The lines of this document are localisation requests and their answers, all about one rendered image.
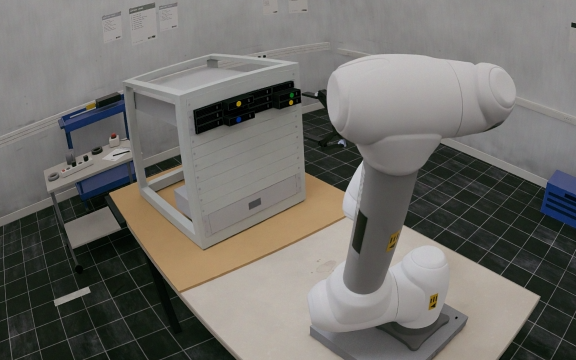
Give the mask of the white server rack frame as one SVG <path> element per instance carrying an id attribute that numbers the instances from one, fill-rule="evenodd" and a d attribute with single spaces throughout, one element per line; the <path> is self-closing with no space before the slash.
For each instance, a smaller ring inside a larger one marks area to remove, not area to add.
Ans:
<path id="1" fill-rule="evenodd" d="M 142 81 L 205 60 L 204 68 L 156 83 Z M 218 60 L 270 67 L 222 69 Z M 306 199 L 302 103 L 195 134 L 194 110 L 288 81 L 301 90 L 299 63 L 230 54 L 202 55 L 123 80 L 139 193 L 200 248 Z M 177 126 L 182 167 L 147 182 L 136 109 Z M 185 185 L 173 190 L 174 199 L 192 222 L 155 193 L 183 179 Z"/>

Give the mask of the tan flat board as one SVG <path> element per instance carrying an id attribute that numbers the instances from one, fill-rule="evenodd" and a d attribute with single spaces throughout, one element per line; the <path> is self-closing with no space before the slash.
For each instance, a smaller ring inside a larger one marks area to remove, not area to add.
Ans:
<path id="1" fill-rule="evenodd" d="M 345 192 L 305 173 L 306 199 L 202 249 L 144 199 L 138 182 L 109 195 L 174 288 L 180 293 L 237 271 L 346 218 Z"/>

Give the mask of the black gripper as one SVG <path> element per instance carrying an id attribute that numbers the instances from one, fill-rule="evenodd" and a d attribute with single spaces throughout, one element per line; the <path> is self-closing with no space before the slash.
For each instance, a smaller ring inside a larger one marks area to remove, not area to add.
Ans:
<path id="1" fill-rule="evenodd" d="M 314 95 L 315 94 L 315 95 Z M 306 96 L 309 98 L 313 98 L 315 100 L 319 100 L 321 102 L 321 104 L 325 107 L 325 109 L 327 111 L 328 110 L 328 106 L 327 106 L 327 90 L 326 89 L 322 89 L 319 90 L 316 93 L 313 92 L 303 92 L 301 93 L 302 96 Z M 335 129 L 335 127 L 331 126 L 331 129 L 333 129 L 333 132 L 331 132 L 327 137 L 323 138 L 323 137 L 318 137 L 318 136 L 314 136 L 312 134 L 307 134 L 306 136 L 304 136 L 304 139 L 307 139 L 308 141 L 313 141 L 313 142 L 317 142 L 317 145 L 321 147 L 322 152 L 323 151 L 327 151 L 327 150 L 333 150 L 334 148 L 344 148 L 346 146 L 348 146 L 348 143 L 346 142 L 347 139 L 345 139 L 345 137 L 341 136 Z M 327 145 L 327 143 L 329 141 L 331 141 L 334 137 L 338 136 L 339 142 L 334 143 L 333 145 Z"/>

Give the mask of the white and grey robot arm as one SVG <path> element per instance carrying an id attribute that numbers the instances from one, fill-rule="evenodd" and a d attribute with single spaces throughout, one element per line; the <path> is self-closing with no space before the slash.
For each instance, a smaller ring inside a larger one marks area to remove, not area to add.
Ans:
<path id="1" fill-rule="evenodd" d="M 335 333 L 376 327 L 417 351 L 450 321 L 441 313 L 450 285 L 443 251 L 425 245 L 392 267 L 391 260 L 418 171 L 441 139 L 502 125 L 515 99 L 511 76 L 491 63 L 377 54 L 333 71 L 329 119 L 363 161 L 342 203 L 353 221 L 346 261 L 307 294 L 313 326 Z"/>

